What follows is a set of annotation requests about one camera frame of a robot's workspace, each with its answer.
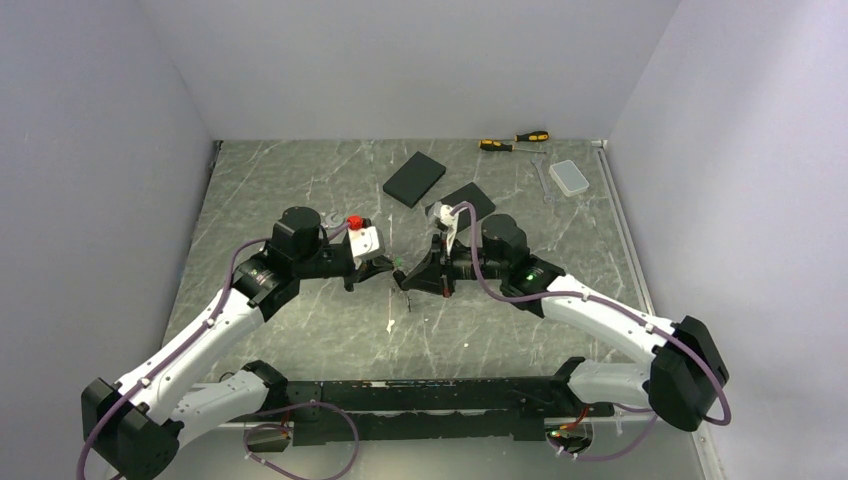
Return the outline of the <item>large metal keyring with keys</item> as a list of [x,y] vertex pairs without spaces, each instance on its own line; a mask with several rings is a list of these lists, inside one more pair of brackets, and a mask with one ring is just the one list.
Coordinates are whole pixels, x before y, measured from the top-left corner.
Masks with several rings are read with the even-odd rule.
[[407,289],[403,287],[403,282],[406,279],[406,274],[402,271],[403,259],[395,257],[391,260],[392,263],[392,278],[395,282],[396,291],[402,296],[406,305],[406,311],[412,312],[411,297]]

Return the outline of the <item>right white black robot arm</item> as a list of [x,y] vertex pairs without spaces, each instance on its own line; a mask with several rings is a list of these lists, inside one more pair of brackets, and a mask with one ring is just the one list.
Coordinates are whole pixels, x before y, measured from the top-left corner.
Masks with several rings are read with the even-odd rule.
[[476,215],[468,202],[432,210],[437,231],[426,256],[410,272],[393,274],[401,290],[448,298],[457,282],[475,281],[490,298],[577,328],[627,357],[625,363],[569,360],[550,391],[564,415],[588,404],[615,403],[650,411],[686,432],[704,422],[730,424],[724,390],[729,372],[702,321],[692,316],[672,321],[593,290],[532,254],[526,233],[509,215],[471,225],[469,242],[462,244],[456,232],[464,215]]

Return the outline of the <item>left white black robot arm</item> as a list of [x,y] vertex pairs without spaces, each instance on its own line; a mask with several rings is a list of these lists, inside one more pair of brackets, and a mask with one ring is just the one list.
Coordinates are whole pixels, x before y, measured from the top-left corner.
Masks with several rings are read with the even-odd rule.
[[263,361],[202,390],[193,387],[295,298],[302,281],[340,278],[351,291],[391,268],[382,232],[369,219],[351,216],[327,231],[308,207],[285,210],[270,237],[245,245],[258,250],[244,260],[231,256],[221,289],[187,327],[118,380],[98,378],[84,389],[77,478],[96,452],[124,479],[153,479],[181,447],[221,423],[254,413],[279,417],[290,405],[288,380]]

